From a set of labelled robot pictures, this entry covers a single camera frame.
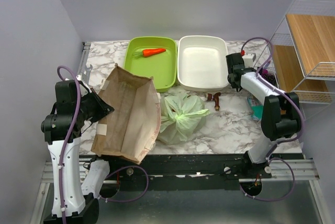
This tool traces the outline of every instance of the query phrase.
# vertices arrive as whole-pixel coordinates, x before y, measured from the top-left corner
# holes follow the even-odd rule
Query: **white power adapter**
[[[245,53],[242,58],[246,68],[253,67],[253,62],[256,60],[256,53]]]

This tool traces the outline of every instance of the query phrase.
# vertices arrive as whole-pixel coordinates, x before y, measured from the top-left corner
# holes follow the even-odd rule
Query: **wooden shelf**
[[[295,86],[304,79],[299,60],[293,46],[274,45],[273,61],[276,68],[277,79],[280,89],[291,92]],[[331,97],[328,94],[327,86],[322,80],[304,80],[295,90],[307,91],[298,94],[300,100],[309,102],[330,103]]]
[[[320,62],[335,62],[335,17],[287,14],[286,20],[309,74]],[[335,64],[323,64],[311,76],[335,78]]]

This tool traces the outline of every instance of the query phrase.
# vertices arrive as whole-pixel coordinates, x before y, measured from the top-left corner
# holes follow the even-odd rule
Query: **marble tabletop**
[[[89,85],[99,92],[102,80],[112,71],[115,63],[123,66],[125,54],[129,41],[106,41],[92,42],[87,58],[86,66],[90,64],[93,69],[90,74]],[[239,52],[243,41],[227,41],[229,53]],[[260,62],[269,55],[268,49],[262,41],[251,41],[245,51],[256,53],[262,57]],[[173,86],[168,92],[161,94],[175,95],[178,93],[188,93],[204,98],[203,92],[186,91],[179,85]],[[242,90],[237,93],[231,87],[226,87],[221,91],[220,111],[214,110],[214,102],[206,102],[205,107],[211,111],[206,117],[206,124],[190,138],[189,142],[165,145],[156,141],[155,147],[149,154],[236,154],[245,153],[249,150],[261,136],[261,125],[251,118],[252,110],[247,102],[248,92]],[[94,154],[91,146],[96,132],[96,124],[93,124],[82,134],[82,144],[80,154]],[[277,153],[301,153],[299,142],[281,144]]]

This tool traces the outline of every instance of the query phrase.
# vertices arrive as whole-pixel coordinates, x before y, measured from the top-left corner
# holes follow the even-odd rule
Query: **brown paper bag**
[[[91,151],[139,164],[159,133],[159,96],[152,79],[115,66],[98,93],[115,111],[98,122]]]

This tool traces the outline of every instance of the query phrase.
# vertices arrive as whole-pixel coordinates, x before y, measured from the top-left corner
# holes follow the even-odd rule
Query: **orange toy carrot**
[[[144,58],[147,58],[147,57],[150,57],[152,55],[156,55],[156,54],[159,54],[159,53],[163,53],[165,52],[166,49],[163,49],[163,48],[157,48],[157,49],[146,49],[146,50],[142,50],[141,52],[137,52],[135,53],[136,56],[142,56]]]

